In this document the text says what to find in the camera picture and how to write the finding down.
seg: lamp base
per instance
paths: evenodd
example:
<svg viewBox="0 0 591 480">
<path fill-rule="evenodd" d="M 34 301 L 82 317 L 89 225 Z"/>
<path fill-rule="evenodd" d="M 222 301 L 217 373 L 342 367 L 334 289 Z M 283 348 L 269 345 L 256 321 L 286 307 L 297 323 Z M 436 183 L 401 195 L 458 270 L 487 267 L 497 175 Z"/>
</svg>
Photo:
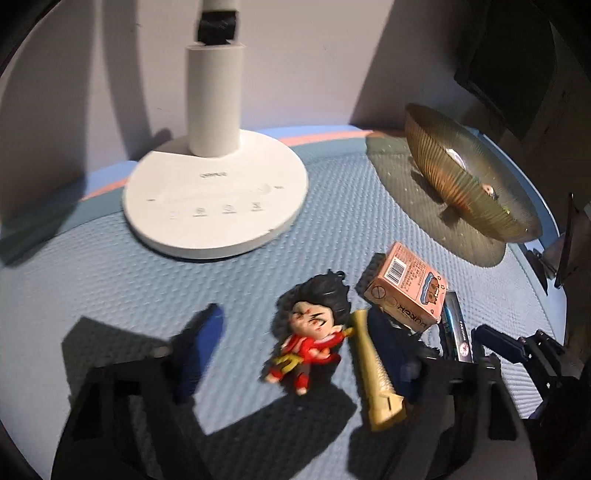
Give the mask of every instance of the lamp base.
<svg viewBox="0 0 591 480">
<path fill-rule="evenodd" d="M 285 232 L 308 191 L 304 164 L 266 135 L 241 130 L 240 143 L 229 155 L 202 158 L 183 137 L 147 154 L 123 194 L 125 216 L 140 240 L 172 257 L 211 260 Z"/>
</svg>

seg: blue textured mat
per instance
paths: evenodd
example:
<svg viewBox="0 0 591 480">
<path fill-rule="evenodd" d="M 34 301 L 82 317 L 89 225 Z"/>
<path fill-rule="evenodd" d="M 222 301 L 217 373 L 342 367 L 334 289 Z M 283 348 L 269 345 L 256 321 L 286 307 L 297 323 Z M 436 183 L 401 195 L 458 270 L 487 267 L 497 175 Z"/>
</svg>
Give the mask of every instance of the blue textured mat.
<svg viewBox="0 0 591 480">
<path fill-rule="evenodd" d="M 519 252 L 507 248 L 493 268 L 450 254 L 391 199 L 364 149 L 362 140 L 295 147 L 310 179 L 304 209 L 286 234 L 240 257 L 162 257 L 141 245 L 110 205 L 107 216 L 92 221 L 100 216 L 96 209 L 86 219 L 74 214 L 70 226 L 78 226 L 56 230 L 61 233 L 3 268 L 0 416 L 32 466 L 49 478 L 69 413 L 69 383 L 75 390 L 93 364 L 140 358 L 157 339 L 178 333 L 195 311 L 217 302 L 226 332 L 195 408 L 201 427 L 196 438 L 214 476 L 376 478 L 398 432 L 371 434 L 362 426 L 349 345 L 341 349 L 333 386 L 314 392 L 312 385 L 309 398 L 285 396 L 258 378 L 277 343 L 271 333 L 277 298 L 328 268 L 346 272 L 354 287 L 374 252 L 396 240 L 447 277 L 468 328 L 487 322 L 515 337 L 538 328 L 551 332 Z M 350 300 L 353 309 L 366 305 L 354 288 Z M 82 316 L 101 324 L 85 328 Z M 132 333 L 141 336 L 132 340 Z M 436 327 L 424 339 L 438 344 Z M 503 369 L 527 415 L 540 402 L 531 380 L 520 366 L 504 362 Z"/>
</svg>

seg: figurine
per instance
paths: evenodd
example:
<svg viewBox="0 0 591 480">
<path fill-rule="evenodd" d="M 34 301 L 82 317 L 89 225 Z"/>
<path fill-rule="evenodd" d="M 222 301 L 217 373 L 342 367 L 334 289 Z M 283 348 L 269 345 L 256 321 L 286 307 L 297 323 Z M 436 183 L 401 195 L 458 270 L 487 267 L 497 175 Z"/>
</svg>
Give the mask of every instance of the figurine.
<svg viewBox="0 0 591 480">
<path fill-rule="evenodd" d="M 490 195 L 493 198 L 493 200 L 496 200 L 498 202 L 499 194 L 495 192 L 495 189 L 492 187 L 492 185 L 488 183 L 482 183 L 480 186 L 482 186 L 482 190 L 484 190 L 488 195 Z"/>
<path fill-rule="evenodd" d="M 351 313 L 344 278 L 343 272 L 329 270 L 296 287 L 289 320 L 292 335 L 281 346 L 281 356 L 273 360 L 268 382 L 277 383 L 293 370 L 295 391 L 305 395 L 312 364 L 340 361 L 330 349 L 353 333 L 352 328 L 343 330 Z"/>
</svg>

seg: figurine hair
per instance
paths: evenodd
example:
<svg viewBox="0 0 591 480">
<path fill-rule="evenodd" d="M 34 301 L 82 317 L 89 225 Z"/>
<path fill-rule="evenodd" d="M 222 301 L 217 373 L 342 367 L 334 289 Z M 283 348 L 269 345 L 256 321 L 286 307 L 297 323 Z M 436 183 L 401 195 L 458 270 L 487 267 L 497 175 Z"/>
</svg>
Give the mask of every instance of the figurine hair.
<svg viewBox="0 0 591 480">
<path fill-rule="evenodd" d="M 306 301 L 313 305 L 330 308 L 336 325 L 347 322 L 351 314 L 351 303 L 347 299 L 349 286 L 343 284 L 344 272 L 329 270 L 325 274 L 316 275 L 301 284 L 295 293 L 294 304 Z"/>
</svg>

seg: ribbed glass bowl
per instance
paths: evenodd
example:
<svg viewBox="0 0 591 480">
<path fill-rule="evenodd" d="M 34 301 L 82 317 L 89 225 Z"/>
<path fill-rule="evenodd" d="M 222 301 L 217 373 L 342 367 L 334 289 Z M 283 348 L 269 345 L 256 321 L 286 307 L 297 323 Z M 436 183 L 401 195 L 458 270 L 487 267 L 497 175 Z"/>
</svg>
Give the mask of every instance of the ribbed glass bowl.
<svg viewBox="0 0 591 480">
<path fill-rule="evenodd" d="M 423 176 L 479 232 L 510 243 L 542 234 L 535 207 L 517 178 L 468 130 L 415 103 L 406 107 L 404 129 Z M 498 199 L 487 194 L 483 184 L 492 186 Z"/>
</svg>

